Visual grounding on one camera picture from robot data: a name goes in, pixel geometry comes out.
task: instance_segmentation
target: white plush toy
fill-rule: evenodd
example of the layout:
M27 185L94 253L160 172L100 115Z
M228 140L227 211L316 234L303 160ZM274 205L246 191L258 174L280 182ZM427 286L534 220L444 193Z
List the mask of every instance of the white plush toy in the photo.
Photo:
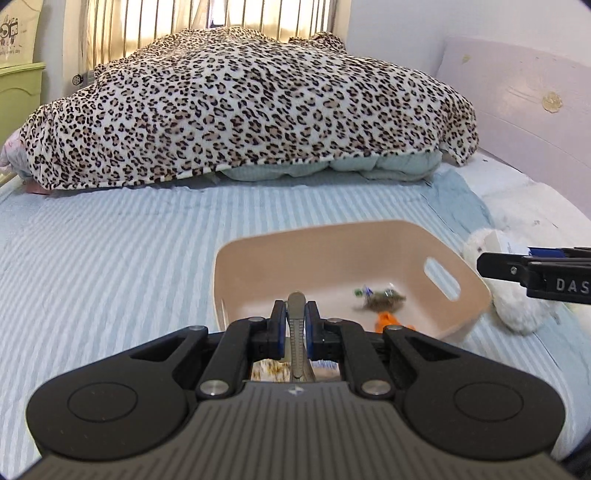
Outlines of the white plush toy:
M484 252L500 253L501 249L491 247L487 237L496 232L498 238L510 241L511 253L528 255L529 249L523 244L508 237L501 231L485 228L477 230L468 238L462 256L468 264L476 270L476 260ZM492 293L492 302L499 318L514 332L526 335L535 332L540 325L548 320L556 318L558 303L549 300L531 299L526 296L525 288L519 283L504 280L484 278Z

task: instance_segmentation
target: curtain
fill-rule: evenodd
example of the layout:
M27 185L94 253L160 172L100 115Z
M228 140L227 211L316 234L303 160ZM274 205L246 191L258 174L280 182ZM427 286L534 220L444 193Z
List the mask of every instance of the curtain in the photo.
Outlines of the curtain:
M330 29L335 0L88 0L86 71L185 28L254 28L287 41Z

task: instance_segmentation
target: bed headboard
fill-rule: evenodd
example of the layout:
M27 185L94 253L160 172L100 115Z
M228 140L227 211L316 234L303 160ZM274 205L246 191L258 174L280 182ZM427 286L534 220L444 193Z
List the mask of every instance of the bed headboard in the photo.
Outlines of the bed headboard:
M476 38L447 43L437 78L476 109L480 147L591 218L591 68Z

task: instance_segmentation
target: blue striped sheet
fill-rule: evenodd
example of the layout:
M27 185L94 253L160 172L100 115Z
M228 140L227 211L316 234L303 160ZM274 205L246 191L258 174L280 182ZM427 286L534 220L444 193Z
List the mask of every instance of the blue striped sheet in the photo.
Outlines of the blue striped sheet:
M0 225L10 205L10 196L0 203ZM489 225L482 202L454 172L411 185L330 172L257 184L193 179L57 194L31 212L0 251L0 471L8 477L37 458L24 411L44 381L186 325L215 329L210 282L223 244L311 225L405 219L458 251L472 229ZM565 335L576 322L565 313L548 328ZM563 371L542 336L512 335L484 315L456 343L560 393L567 423L557 458L587 433L591 389L579 394L588 381Z

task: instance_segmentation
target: green dresser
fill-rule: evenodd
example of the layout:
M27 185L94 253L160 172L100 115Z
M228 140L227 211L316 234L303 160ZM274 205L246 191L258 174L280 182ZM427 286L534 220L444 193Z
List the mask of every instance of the green dresser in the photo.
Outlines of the green dresser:
M0 69L0 148L39 107L44 63Z

